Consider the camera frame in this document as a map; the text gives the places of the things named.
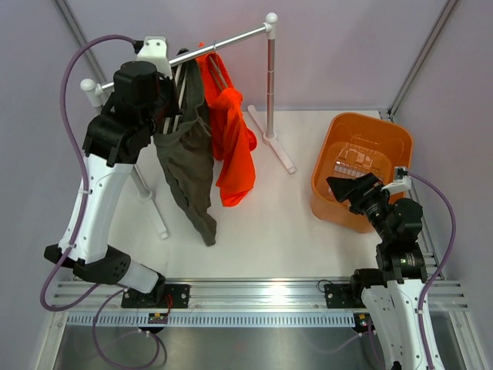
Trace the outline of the white plastic hanger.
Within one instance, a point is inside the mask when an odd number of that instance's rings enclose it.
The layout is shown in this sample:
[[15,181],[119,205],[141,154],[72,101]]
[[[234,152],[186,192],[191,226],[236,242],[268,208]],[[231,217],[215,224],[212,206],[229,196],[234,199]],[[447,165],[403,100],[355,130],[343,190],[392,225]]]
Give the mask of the white plastic hanger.
[[173,113],[165,117],[163,134],[175,133],[178,130],[179,120],[184,110],[187,75],[188,68],[184,63],[176,67],[176,73],[174,75],[174,82],[176,83],[176,109]]

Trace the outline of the dark green shorts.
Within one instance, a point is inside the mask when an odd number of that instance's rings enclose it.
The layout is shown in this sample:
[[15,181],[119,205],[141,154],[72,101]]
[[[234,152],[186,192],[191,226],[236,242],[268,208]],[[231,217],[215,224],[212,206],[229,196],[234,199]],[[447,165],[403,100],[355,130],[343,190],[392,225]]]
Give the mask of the dark green shorts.
[[198,62],[192,59],[183,67],[186,86],[177,129],[156,133],[153,141],[177,206],[210,247],[216,243],[216,220],[208,213],[214,166],[210,108]]

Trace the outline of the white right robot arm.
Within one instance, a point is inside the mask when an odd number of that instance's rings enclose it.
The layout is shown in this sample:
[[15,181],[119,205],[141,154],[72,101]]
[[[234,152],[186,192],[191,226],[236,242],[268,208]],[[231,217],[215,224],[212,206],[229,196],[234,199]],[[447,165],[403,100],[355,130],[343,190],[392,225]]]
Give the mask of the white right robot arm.
[[390,201],[391,188],[410,178],[403,169],[397,182],[385,186],[373,174],[350,179],[328,177],[339,203],[365,216],[381,238],[376,268],[357,269],[349,297],[370,314],[368,325],[378,336],[386,369],[443,369],[428,309],[428,273],[418,244],[423,210],[409,198]]

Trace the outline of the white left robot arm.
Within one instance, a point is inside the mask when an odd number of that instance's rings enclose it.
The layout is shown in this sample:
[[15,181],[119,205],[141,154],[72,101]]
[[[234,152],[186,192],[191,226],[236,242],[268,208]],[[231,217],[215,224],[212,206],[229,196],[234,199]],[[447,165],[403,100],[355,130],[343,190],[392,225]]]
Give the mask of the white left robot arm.
[[125,286],[154,308],[165,300],[166,279],[110,246],[108,239],[123,186],[156,132],[156,111],[165,100],[160,90],[172,89],[173,82],[147,61],[124,63],[113,82],[101,113],[87,127],[84,171],[69,225],[44,257],[83,281]]

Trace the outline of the grey metal hanger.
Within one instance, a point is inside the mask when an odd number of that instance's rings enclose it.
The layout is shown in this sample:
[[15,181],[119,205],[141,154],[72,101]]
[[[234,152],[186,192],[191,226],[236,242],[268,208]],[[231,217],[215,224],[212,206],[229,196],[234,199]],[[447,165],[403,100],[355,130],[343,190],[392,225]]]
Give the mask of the grey metal hanger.
[[210,75],[218,90],[223,91],[229,89],[231,85],[226,77],[222,59],[217,52],[216,43],[213,43],[211,52],[206,56],[206,61],[210,69]]

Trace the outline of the orange shorts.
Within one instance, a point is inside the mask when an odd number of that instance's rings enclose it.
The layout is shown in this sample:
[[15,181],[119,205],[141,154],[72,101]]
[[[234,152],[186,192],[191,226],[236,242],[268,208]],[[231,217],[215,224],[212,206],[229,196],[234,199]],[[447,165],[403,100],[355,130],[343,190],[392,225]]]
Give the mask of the orange shorts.
[[220,190],[222,205],[235,207],[255,185],[256,169],[252,152],[257,148],[257,137],[245,122],[243,95],[234,87],[223,60],[231,87],[223,91],[216,87],[206,61],[208,54],[196,58],[196,61],[210,108],[213,157],[222,163],[216,186]]

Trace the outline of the orange plastic basket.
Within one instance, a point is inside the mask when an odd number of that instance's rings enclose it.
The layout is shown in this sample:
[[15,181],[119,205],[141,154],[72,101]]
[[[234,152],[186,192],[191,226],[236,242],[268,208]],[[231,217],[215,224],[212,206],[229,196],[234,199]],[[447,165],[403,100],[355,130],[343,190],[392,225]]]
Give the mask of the orange plastic basket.
[[359,113],[333,118],[311,177],[310,208],[315,217],[361,234],[373,228],[349,211],[349,203],[335,200],[328,177],[354,179],[373,173],[383,184],[394,180],[396,167],[411,166],[412,135],[403,127]]

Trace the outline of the silver white clothes rack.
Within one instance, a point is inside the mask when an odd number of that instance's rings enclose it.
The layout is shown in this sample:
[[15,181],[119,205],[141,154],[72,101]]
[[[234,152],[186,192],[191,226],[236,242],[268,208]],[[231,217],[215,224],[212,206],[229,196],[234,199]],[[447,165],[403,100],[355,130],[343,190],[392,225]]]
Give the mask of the silver white clothes rack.
[[[241,33],[234,37],[224,39],[221,41],[214,41],[216,43],[217,51],[220,49],[225,49],[229,46],[238,44],[240,42],[244,42],[247,39],[251,39],[253,37],[257,37],[259,35],[265,34],[267,40],[267,111],[266,111],[266,119],[262,121],[259,116],[259,112],[256,110],[254,105],[249,105],[247,107],[247,111],[250,114],[251,118],[257,125],[258,130],[262,133],[262,141],[265,145],[269,146],[272,151],[276,154],[278,160],[283,164],[287,173],[292,174],[296,173],[297,168],[293,164],[292,160],[288,157],[283,147],[278,143],[277,134],[274,130],[274,97],[275,97],[275,41],[277,35],[277,14],[274,12],[270,12],[265,17],[265,22],[248,32]],[[164,71],[166,77],[170,77],[174,75],[172,74],[172,67],[177,67],[184,62],[188,62],[192,59],[196,59],[200,56],[204,56],[207,53],[210,53],[212,50],[213,43],[210,45],[202,45],[199,46],[198,49],[193,51],[185,52],[184,54],[179,54],[174,59],[168,59],[168,64],[158,64],[158,70],[160,72]],[[239,57],[236,58],[236,65],[239,67],[235,67],[233,77],[239,77],[240,72],[242,72],[240,77],[240,82],[243,80],[255,80],[256,86],[259,84],[257,82],[260,81],[260,70],[254,69],[253,67],[247,67],[247,62],[240,63]],[[114,90],[114,83],[97,83],[92,79],[83,79],[80,82],[80,89],[86,94],[89,102],[95,109],[99,109],[103,107],[103,103],[109,98],[109,93]],[[164,219],[162,215],[159,213],[158,207],[156,206],[154,200],[154,193],[147,187],[145,184],[141,174],[139,173],[136,165],[133,165],[129,175],[132,178],[133,183],[136,185],[138,190],[138,198],[141,203],[144,204],[146,209],[149,211],[150,220],[153,222],[153,226],[159,236],[160,239],[164,240],[169,236],[169,232],[166,228]]]

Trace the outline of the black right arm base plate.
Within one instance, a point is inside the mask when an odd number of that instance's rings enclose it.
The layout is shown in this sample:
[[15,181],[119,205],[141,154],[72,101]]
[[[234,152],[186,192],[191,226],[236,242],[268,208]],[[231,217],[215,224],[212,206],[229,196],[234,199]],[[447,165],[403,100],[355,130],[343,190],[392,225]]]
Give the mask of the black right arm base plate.
[[361,299],[353,295],[349,284],[326,283],[324,285],[324,297],[329,309],[364,308]]

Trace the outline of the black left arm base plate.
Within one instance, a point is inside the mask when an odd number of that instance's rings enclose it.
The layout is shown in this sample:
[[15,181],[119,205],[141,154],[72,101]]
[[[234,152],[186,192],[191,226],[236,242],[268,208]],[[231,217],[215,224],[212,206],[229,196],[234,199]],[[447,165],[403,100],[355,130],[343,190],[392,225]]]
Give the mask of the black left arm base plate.
[[153,290],[149,294],[129,289],[128,292],[123,294],[121,307],[127,309],[167,309],[168,307],[171,309],[188,308],[189,293],[189,284],[165,283],[163,286]]

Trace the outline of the aluminium mounting rail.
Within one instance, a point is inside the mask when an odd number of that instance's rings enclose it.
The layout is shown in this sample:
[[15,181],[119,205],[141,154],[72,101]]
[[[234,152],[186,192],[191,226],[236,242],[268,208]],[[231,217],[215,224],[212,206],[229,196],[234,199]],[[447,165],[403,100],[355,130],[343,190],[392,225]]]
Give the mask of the aluminium mounting rail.
[[[189,284],[190,310],[204,311],[315,311],[329,309],[324,297],[322,280],[273,279],[273,280],[168,280],[169,284]],[[92,284],[83,281],[55,283],[49,303],[62,307],[82,297]],[[75,308],[95,308],[120,287],[101,285]],[[467,311],[468,301],[457,281],[438,280],[428,291],[431,311]],[[363,311],[365,308],[329,309]]]

